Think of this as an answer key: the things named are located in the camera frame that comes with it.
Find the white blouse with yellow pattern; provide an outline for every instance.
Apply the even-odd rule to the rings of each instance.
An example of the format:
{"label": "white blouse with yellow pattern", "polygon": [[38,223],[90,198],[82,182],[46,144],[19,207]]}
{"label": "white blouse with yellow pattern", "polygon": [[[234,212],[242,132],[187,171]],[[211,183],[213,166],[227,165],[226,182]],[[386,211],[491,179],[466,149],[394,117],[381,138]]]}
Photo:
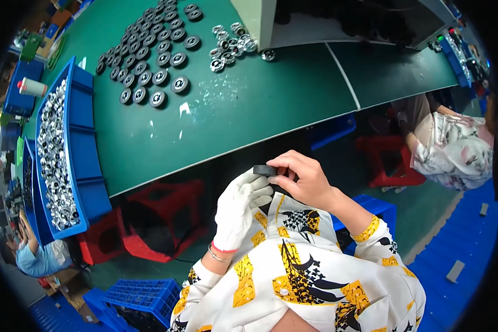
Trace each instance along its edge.
{"label": "white blouse with yellow pattern", "polygon": [[319,331],[417,329],[426,296],[383,220],[353,237],[352,257],[326,211],[275,193],[269,216],[253,215],[224,276],[194,264],[169,331],[269,331],[288,309]]}

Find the green workbench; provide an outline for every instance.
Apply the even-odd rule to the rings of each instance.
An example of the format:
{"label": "green workbench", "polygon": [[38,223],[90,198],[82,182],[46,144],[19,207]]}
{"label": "green workbench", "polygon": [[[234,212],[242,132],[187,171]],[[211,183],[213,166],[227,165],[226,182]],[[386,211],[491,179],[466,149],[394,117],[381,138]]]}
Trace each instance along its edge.
{"label": "green workbench", "polygon": [[[110,196],[313,123],[457,85],[441,53],[429,49],[398,53],[394,47],[375,45],[371,55],[362,55],[355,43],[281,48],[276,50],[274,62],[253,53],[214,73],[208,56],[216,47],[212,27],[222,24],[228,28],[240,19],[228,0],[195,3],[204,12],[203,20],[188,22],[184,15],[182,19],[188,34],[201,38],[201,48],[187,52],[189,61],[184,69],[168,69],[171,78],[188,77],[191,90],[187,96],[166,87],[164,110],[124,106],[119,101],[123,87],[110,80],[109,70],[94,76],[97,149]],[[42,82],[51,84],[74,55],[78,62],[86,57],[86,70],[94,73],[98,56],[117,45],[126,26],[155,4],[152,0],[91,4],[67,30],[67,43],[56,69],[45,71]],[[184,5],[186,2],[181,2],[179,7]],[[184,50],[182,44],[173,43],[172,52],[178,50]],[[154,55],[153,49],[147,61],[152,71],[157,68]],[[29,138],[34,137],[35,116],[24,128]]]}

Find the white work glove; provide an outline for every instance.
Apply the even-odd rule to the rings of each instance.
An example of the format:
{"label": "white work glove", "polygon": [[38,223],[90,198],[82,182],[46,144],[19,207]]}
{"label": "white work glove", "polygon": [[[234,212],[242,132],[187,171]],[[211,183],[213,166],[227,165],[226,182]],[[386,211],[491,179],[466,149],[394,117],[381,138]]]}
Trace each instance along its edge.
{"label": "white work glove", "polygon": [[238,250],[251,227],[251,209],[271,202],[272,193],[268,179],[253,174],[252,168],[232,180],[218,199],[218,229],[212,245],[223,252]]}

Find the light blue shirt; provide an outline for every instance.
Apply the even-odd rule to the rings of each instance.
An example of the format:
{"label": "light blue shirt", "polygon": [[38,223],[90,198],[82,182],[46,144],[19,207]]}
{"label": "light blue shirt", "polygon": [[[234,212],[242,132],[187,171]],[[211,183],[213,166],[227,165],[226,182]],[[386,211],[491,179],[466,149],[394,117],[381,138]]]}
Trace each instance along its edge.
{"label": "light blue shirt", "polygon": [[30,247],[26,244],[16,252],[16,263],[18,268],[29,276],[40,278],[57,271],[65,269],[72,264],[72,259],[68,256],[63,264],[59,264],[53,255],[51,243],[45,245],[44,250],[39,246],[37,255],[33,255]]}

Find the floral blouse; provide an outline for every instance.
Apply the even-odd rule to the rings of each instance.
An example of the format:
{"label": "floral blouse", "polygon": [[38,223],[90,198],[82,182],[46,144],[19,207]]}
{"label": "floral blouse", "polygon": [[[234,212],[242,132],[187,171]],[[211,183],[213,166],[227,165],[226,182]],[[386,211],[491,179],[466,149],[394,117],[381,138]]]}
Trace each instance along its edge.
{"label": "floral blouse", "polygon": [[426,296],[373,216],[342,253],[328,212],[275,193],[224,276],[194,264],[169,331],[269,331],[291,309],[319,331],[415,331]]}
{"label": "floral blouse", "polygon": [[478,133],[490,135],[485,119],[433,113],[430,142],[413,149],[410,167],[447,188],[475,189],[492,177],[492,146]]}

